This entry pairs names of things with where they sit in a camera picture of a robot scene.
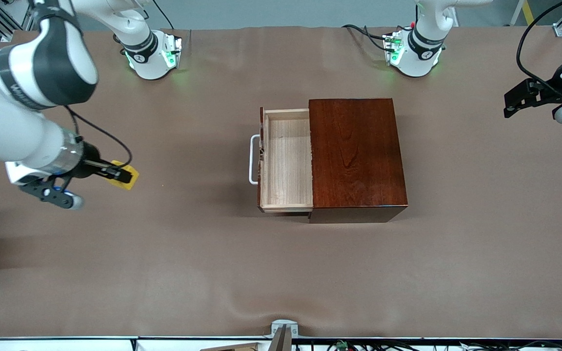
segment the wood grain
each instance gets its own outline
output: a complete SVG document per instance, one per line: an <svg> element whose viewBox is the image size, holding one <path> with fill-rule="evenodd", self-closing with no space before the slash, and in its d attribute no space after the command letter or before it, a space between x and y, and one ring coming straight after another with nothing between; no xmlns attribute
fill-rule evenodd
<svg viewBox="0 0 562 351"><path fill-rule="evenodd" d="M407 205L390 98L309 101L314 209Z"/></svg>
<svg viewBox="0 0 562 351"><path fill-rule="evenodd" d="M313 208L309 110L263 113L260 207L266 213Z"/></svg>

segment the black bracket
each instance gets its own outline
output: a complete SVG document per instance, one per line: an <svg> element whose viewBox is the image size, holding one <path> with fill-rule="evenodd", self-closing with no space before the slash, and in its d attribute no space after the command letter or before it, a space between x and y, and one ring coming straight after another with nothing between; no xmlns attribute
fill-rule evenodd
<svg viewBox="0 0 562 351"><path fill-rule="evenodd" d="M557 84L553 84L552 80L548 83L551 86L557 86ZM562 104L562 96L546 89L535 79L527 78L504 94L504 118L510 118L521 109L545 104Z"/></svg>
<svg viewBox="0 0 562 351"><path fill-rule="evenodd" d="M19 189L23 193L28 193L40 199L42 202L49 202L63 209L71 209L76 205L75 198L76 195L66 191L66 187L71 182L71 177L64 177L64 184L61 187L56 186L56 177L52 175L51 177L44 179L34 180L23 186L19 186Z"/></svg>
<svg viewBox="0 0 562 351"><path fill-rule="evenodd" d="M102 160L101 162L105 164L111 164L110 162ZM125 171L122 168L101 168L96 169L95 174L106 179L113 179L121 183L129 184L133 175L129 171Z"/></svg>

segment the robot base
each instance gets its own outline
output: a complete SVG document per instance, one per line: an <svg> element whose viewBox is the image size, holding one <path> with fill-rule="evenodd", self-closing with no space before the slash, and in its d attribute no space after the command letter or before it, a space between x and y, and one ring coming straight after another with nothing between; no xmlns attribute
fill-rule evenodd
<svg viewBox="0 0 562 351"><path fill-rule="evenodd" d="M152 31L152 33L158 38L159 44L158 49L147 62L137 62L136 55L131 58L129 54L125 54L129 60L129 67L134 69L140 78L147 80L162 78L171 69L178 68L181 58L181 38L175 38L162 31Z"/></svg>
<svg viewBox="0 0 562 351"><path fill-rule="evenodd" d="M433 58L421 60L408 45L408 36L411 31L397 31L392 35L383 36L384 47L394 50L393 53L385 52L385 60L389 66L396 67L402 74L410 77L426 76L433 66L439 61L442 50L433 55Z"/></svg>

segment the yellow block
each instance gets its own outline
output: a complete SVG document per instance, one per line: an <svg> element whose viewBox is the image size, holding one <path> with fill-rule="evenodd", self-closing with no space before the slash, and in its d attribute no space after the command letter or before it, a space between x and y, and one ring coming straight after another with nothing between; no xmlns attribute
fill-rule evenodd
<svg viewBox="0 0 562 351"><path fill-rule="evenodd" d="M116 166L120 166L124 162L113 160L112 163L115 164ZM115 187L119 187L119 188L125 189L125 190L131 190L131 188L134 187L134 184L136 183L136 180L138 180L138 176L140 176L140 173L138 173L138 171L136 171L136 169L134 167L132 167L131 165L123 167L123 170L131 173L131 182L126 184L126 183L119 182L118 180L114 180L114 179L106 179L106 180L107 180L107 182L109 182L110 184L112 184Z"/></svg>

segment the black label band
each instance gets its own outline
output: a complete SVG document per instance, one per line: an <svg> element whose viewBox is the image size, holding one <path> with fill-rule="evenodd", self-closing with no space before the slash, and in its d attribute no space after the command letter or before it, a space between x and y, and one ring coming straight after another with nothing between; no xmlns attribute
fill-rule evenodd
<svg viewBox="0 0 562 351"><path fill-rule="evenodd" d="M6 85L8 92L12 97L23 105L29 107L33 110L44 110L49 108L49 106L44 106L35 102L31 97L29 97L23 89L20 88L19 83L16 81L10 69L10 51L14 46L7 46L0 49L0 77L1 80Z"/></svg>
<svg viewBox="0 0 562 351"><path fill-rule="evenodd" d="M61 9L60 7L48 6L47 3L36 4L36 6L34 6L34 11L34 16L36 17L36 22L38 23L40 23L41 20L48 20L49 18L60 18L61 20L71 23L81 33L82 36L84 35L78 19L74 16L71 16L68 12Z"/></svg>
<svg viewBox="0 0 562 351"><path fill-rule="evenodd" d="M408 38L409 47L412 49L414 53L418 54L418 58L420 60L430 60L442 48L441 45L436 47L431 47L430 49L420 46L417 42L415 42L413 33L409 33L409 38Z"/></svg>
<svg viewBox="0 0 562 351"><path fill-rule="evenodd" d="M137 45L125 45L123 44L123 47L125 49L127 49L128 51L140 51L142 49L144 49L145 47L149 46L153 40L158 40L158 37L156 37L155 34L153 34L153 32L149 32L149 36L140 44Z"/></svg>
<svg viewBox="0 0 562 351"><path fill-rule="evenodd" d="M446 38L442 38L440 40L432 40L432 39L425 38L424 36L422 36L422 34L420 34L417 27L413 28L413 34L415 34L415 37L418 38L419 42L423 42L424 44L431 45L431 46L442 45L444 40L446 40Z"/></svg>
<svg viewBox="0 0 562 351"><path fill-rule="evenodd" d="M132 58L135 62L147 63L149 62L149 58L151 57L151 55L154 54L154 52L158 49L159 45L158 37L156 37L155 34L150 34L150 40L150 46L147 46L147 48L143 49L142 51L132 51L131 46L123 45L123 47L125 47L125 49L127 50L127 55L129 55L129 57Z"/></svg>

